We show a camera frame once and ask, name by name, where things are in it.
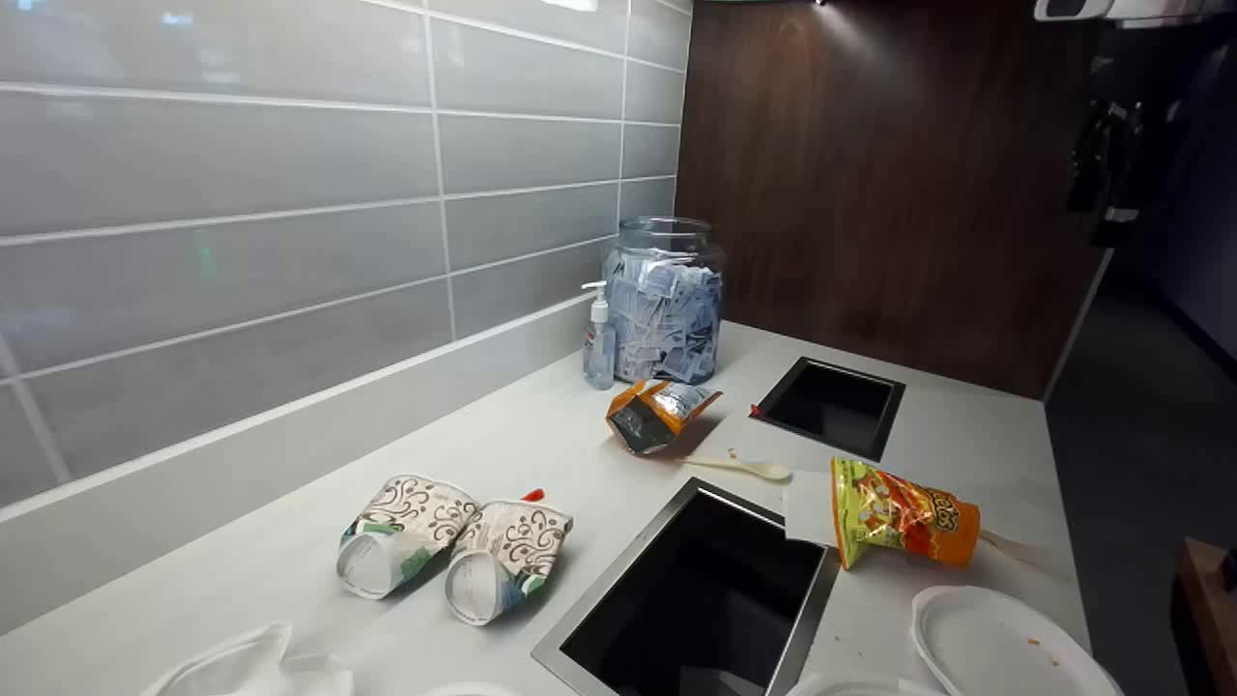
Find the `glass jar with blue packets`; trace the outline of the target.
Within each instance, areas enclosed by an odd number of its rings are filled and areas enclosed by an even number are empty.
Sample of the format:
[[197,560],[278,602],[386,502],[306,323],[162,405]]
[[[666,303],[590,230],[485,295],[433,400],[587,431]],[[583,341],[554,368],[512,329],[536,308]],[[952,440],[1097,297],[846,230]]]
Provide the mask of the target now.
[[707,382],[717,373],[721,268],[692,216],[621,216],[608,254],[617,381]]

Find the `crumpled white plastic wrapper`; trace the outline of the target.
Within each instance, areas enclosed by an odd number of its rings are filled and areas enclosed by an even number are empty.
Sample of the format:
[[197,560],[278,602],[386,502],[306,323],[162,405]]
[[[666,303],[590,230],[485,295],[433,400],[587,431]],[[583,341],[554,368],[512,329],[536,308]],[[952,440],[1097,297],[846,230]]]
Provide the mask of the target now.
[[293,625],[265,624],[175,667],[143,696],[357,696],[357,672],[333,655],[297,655]]

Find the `large steel-rimmed bin opening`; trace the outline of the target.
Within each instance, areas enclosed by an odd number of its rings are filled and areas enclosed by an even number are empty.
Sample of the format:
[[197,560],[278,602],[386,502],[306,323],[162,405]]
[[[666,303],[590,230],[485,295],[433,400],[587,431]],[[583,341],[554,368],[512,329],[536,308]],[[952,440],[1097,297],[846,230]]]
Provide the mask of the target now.
[[788,696],[832,584],[777,509],[688,480],[532,658],[573,696]]

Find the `white plastic plate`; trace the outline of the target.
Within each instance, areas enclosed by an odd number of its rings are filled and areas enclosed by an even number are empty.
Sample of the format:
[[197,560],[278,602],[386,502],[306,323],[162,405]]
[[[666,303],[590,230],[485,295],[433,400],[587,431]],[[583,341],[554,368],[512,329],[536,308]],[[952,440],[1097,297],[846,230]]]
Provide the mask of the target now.
[[992,588],[922,588],[907,642],[945,696],[1126,696],[1061,625]]

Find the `white plastic spoon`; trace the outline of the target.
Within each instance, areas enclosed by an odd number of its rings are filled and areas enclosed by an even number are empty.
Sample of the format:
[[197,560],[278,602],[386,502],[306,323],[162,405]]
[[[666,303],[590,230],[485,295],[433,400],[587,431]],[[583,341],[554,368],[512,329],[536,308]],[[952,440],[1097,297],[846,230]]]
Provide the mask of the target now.
[[684,458],[688,468],[714,468],[733,476],[753,476],[764,482],[792,482],[792,468],[761,463],[761,462],[733,462],[733,458]]

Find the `floral pattern paper cup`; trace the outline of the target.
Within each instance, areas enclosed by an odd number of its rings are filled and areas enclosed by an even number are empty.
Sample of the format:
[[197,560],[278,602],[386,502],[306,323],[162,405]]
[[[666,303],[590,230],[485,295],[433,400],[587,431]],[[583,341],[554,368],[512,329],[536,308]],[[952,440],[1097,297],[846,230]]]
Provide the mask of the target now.
[[485,502],[458,534],[444,601],[469,625],[491,625],[532,601],[568,542],[573,517],[554,508]]
[[336,578],[363,601],[413,584],[474,517],[480,502],[448,482],[395,476],[344,527]]

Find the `left floral pattern paper cup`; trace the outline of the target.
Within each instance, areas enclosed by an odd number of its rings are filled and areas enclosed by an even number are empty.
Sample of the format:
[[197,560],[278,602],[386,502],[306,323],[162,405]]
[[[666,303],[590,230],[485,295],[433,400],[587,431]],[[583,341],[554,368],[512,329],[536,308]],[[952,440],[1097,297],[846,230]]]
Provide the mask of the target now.
[[344,527],[336,578],[363,601],[413,584],[474,517],[480,502],[448,482],[395,476]]

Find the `right floral pattern paper cup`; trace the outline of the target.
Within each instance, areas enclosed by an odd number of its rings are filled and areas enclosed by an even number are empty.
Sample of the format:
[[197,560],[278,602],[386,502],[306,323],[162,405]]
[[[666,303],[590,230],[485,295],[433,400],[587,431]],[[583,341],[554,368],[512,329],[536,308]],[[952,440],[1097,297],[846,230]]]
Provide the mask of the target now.
[[444,601],[469,625],[491,625],[532,601],[568,542],[573,517],[554,508],[485,502],[458,534]]

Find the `white paper napkin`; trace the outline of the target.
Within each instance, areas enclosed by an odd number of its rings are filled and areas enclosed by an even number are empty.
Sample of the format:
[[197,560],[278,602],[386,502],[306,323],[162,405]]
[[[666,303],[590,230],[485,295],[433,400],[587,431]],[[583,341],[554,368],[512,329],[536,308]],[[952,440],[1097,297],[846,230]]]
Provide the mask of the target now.
[[784,537],[827,549],[833,542],[832,476],[797,468],[784,489]]

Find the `orange and black crumpled packet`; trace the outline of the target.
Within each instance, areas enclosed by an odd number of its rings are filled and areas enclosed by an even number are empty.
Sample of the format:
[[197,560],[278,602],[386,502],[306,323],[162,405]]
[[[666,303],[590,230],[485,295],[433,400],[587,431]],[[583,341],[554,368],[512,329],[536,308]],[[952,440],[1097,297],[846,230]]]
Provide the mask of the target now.
[[609,400],[608,421],[630,451],[662,458],[688,436],[714,400],[714,387],[647,381]]

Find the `orange Cheetos snack packet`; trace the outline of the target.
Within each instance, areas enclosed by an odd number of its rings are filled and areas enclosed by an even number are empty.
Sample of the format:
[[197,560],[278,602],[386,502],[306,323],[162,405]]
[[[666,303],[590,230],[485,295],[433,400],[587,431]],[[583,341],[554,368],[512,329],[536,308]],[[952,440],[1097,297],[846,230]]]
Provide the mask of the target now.
[[832,462],[832,522],[846,567],[855,567],[866,549],[970,565],[983,534],[983,509],[974,502],[855,458]]

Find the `small clear spray bottle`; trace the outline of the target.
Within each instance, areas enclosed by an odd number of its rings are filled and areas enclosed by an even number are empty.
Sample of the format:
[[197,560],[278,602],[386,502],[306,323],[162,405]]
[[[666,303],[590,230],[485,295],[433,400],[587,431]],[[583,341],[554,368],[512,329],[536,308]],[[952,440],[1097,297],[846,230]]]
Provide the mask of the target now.
[[608,283],[583,283],[579,292],[590,295],[583,377],[596,392],[608,392],[616,387],[616,329],[609,329]]

